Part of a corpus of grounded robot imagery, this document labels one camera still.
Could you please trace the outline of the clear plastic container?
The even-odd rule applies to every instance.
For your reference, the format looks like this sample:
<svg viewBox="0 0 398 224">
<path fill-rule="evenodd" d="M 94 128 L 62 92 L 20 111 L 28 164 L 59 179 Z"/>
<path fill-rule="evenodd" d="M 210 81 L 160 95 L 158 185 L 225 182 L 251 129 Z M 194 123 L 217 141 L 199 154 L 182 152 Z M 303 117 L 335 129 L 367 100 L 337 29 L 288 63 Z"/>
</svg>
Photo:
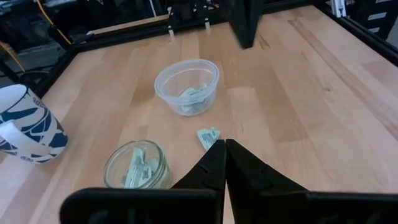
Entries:
<svg viewBox="0 0 398 224">
<path fill-rule="evenodd" d="M 216 88 L 220 79 L 219 68 L 211 61 L 205 59 L 190 59 L 177 62 L 162 70 L 155 79 L 154 89 L 172 110 L 182 116 L 195 116 L 206 111 L 215 100 Z M 189 87 L 199 89 L 202 84 L 208 87 L 190 101 L 188 98 L 179 98 L 179 95 Z M 197 113 L 188 114 L 181 110 L 177 103 L 188 101 L 187 105 L 199 103 L 207 98 L 207 103 L 202 103 L 202 109 Z"/>
</svg>

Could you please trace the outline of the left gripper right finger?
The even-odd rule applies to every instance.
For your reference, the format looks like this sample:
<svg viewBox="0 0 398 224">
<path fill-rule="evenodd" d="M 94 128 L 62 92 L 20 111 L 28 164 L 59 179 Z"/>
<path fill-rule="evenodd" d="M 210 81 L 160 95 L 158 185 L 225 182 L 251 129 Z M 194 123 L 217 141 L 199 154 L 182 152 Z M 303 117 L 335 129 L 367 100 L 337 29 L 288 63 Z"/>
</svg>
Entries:
<svg viewBox="0 0 398 224">
<path fill-rule="evenodd" d="M 398 194 L 310 191 L 226 140 L 235 224 L 398 224 Z"/>
</svg>

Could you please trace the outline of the aluminium frame post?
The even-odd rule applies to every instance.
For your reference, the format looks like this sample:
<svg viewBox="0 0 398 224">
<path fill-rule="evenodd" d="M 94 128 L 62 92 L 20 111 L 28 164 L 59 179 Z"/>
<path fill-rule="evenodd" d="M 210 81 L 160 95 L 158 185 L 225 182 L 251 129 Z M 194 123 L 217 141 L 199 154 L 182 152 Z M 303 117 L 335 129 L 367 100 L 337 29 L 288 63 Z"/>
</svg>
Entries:
<svg viewBox="0 0 398 224">
<path fill-rule="evenodd" d="M 335 17 L 346 17 L 345 0 L 330 0 L 332 13 Z"/>
</svg>

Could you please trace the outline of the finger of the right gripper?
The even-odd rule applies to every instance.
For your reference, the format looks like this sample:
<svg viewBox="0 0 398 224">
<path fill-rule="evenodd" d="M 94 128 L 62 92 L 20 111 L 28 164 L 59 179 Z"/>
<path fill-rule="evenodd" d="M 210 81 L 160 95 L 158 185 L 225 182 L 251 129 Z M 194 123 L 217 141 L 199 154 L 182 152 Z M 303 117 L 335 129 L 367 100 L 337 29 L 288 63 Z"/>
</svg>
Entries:
<svg viewBox="0 0 398 224">
<path fill-rule="evenodd" d="M 262 16 L 264 0 L 249 0 L 248 31 L 249 47 L 253 46 L 259 20 Z"/>
<path fill-rule="evenodd" d="M 244 0 L 229 0 L 228 21 L 240 44 L 245 49 L 248 47 L 247 20 Z"/>
</svg>

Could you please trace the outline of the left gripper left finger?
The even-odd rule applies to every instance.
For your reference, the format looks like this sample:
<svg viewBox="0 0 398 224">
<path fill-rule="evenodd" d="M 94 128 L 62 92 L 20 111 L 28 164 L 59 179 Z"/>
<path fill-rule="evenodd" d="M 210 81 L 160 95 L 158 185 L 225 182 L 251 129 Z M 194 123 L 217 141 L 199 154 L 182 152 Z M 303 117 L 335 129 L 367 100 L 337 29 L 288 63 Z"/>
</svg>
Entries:
<svg viewBox="0 0 398 224">
<path fill-rule="evenodd" d="M 226 143 L 217 140 L 171 189 L 88 188 L 60 207 L 61 224 L 222 224 Z"/>
</svg>

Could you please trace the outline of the white blue patterned mug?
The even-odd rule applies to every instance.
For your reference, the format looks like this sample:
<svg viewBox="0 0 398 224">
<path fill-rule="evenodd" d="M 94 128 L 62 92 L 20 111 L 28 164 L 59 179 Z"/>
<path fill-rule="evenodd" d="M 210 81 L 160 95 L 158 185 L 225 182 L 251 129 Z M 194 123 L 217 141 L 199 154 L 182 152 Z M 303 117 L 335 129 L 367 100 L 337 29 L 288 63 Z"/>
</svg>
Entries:
<svg viewBox="0 0 398 224">
<path fill-rule="evenodd" d="M 0 88 L 0 151 L 45 164 L 67 144 L 62 125 L 31 89 L 22 84 Z"/>
</svg>

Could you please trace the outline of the clear glass jar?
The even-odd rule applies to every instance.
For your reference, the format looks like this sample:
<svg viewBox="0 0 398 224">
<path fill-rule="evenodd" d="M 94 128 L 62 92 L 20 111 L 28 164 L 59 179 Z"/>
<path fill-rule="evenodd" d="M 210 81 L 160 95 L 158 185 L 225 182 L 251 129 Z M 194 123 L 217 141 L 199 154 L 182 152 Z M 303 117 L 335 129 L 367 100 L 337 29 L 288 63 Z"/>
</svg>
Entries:
<svg viewBox="0 0 398 224">
<path fill-rule="evenodd" d="M 108 159 L 104 168 L 104 183 L 109 188 L 124 188 L 127 171 L 132 158 L 134 148 L 142 149 L 145 152 L 144 161 L 152 157 L 162 159 L 164 162 L 163 173 L 157 177 L 150 178 L 144 185 L 137 189 L 168 189 L 171 186 L 172 173 L 161 148 L 153 141 L 141 140 L 130 141 L 117 149 Z"/>
</svg>

